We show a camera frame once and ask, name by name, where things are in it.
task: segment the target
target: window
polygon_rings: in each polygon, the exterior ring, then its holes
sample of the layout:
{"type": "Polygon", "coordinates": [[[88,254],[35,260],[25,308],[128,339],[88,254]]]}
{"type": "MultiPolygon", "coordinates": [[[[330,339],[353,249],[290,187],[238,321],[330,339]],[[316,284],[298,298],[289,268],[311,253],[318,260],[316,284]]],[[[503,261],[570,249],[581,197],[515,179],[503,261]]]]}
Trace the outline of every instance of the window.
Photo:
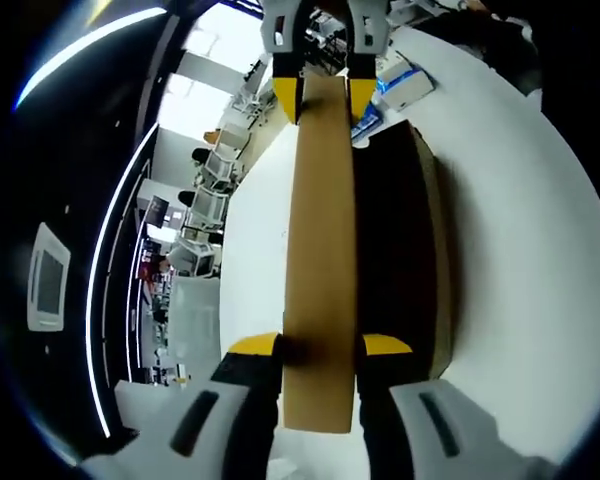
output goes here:
{"type": "Polygon", "coordinates": [[[166,90],[158,112],[158,124],[200,141],[204,132],[218,127],[231,99],[227,92],[177,74],[171,75],[166,90]]]}
{"type": "Polygon", "coordinates": [[[217,4],[200,17],[184,48],[240,73],[247,73],[264,53],[261,24],[257,18],[217,4]]]}

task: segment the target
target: desk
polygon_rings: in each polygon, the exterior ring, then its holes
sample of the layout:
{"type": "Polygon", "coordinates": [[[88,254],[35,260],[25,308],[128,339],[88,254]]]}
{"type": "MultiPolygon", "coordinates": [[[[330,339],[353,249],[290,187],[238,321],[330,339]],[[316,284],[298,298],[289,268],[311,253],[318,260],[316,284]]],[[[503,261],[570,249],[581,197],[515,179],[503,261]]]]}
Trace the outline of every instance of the desk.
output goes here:
{"type": "MultiPolygon", "coordinates": [[[[560,462],[600,406],[600,202],[548,120],[484,63],[408,28],[392,38],[437,88],[387,121],[409,119],[457,186],[464,301],[443,378],[505,442],[560,462]]],[[[282,327],[296,133],[286,127],[231,200],[223,352],[282,327]]]]}

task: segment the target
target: ceiling light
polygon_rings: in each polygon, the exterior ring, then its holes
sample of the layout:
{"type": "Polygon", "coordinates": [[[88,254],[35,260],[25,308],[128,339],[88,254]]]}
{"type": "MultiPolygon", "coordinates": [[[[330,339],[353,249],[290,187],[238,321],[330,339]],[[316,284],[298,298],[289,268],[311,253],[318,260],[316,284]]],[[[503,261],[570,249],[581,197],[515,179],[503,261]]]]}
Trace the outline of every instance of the ceiling light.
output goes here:
{"type": "Polygon", "coordinates": [[[53,58],[51,58],[51,60],[45,63],[36,73],[33,74],[33,76],[22,89],[15,108],[20,106],[22,101],[27,98],[31,91],[36,88],[40,82],[42,82],[42,80],[47,78],[54,71],[60,68],[63,63],[87,48],[89,45],[122,28],[128,27],[129,25],[133,25],[134,23],[141,22],[142,20],[146,20],[148,18],[162,15],[163,13],[166,13],[166,10],[164,8],[157,7],[136,12],[126,17],[119,18],[118,20],[100,27],[93,32],[87,33],[84,37],[79,38],[64,50],[61,50],[59,53],[57,53],[53,58]]]}

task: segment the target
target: brown cardboard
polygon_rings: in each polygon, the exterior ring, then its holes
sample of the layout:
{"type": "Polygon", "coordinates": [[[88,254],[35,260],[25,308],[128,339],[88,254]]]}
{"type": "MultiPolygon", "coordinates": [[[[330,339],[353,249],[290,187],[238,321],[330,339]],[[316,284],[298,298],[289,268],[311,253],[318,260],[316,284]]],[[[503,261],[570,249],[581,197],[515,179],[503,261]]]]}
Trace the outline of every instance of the brown cardboard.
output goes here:
{"type": "Polygon", "coordinates": [[[431,226],[433,228],[437,309],[433,358],[431,360],[429,377],[438,378],[449,366],[449,363],[451,363],[452,353],[452,295],[450,278],[451,269],[447,245],[448,234],[438,182],[437,160],[420,135],[420,132],[413,128],[413,126],[411,127],[411,131],[416,144],[425,187],[427,189],[429,215],[431,216],[431,226]]]}
{"type": "Polygon", "coordinates": [[[284,426],[351,429],[356,231],[344,78],[309,76],[299,122],[283,334],[295,353],[283,376],[284,426]]]}

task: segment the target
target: screen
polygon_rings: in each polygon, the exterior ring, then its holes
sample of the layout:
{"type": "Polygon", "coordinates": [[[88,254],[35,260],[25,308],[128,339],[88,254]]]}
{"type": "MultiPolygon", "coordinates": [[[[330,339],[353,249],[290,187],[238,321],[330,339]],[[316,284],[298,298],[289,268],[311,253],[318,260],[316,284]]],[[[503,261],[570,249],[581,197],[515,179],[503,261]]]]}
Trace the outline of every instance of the screen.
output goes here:
{"type": "Polygon", "coordinates": [[[147,207],[147,224],[162,228],[168,209],[169,202],[154,195],[149,207],[147,207]]]}
{"type": "Polygon", "coordinates": [[[38,311],[60,313],[60,296],[64,267],[48,252],[43,252],[38,281],[38,311]]]}
{"type": "Polygon", "coordinates": [[[198,269],[196,270],[196,276],[208,275],[213,269],[213,255],[203,257],[198,261],[198,269]]]}

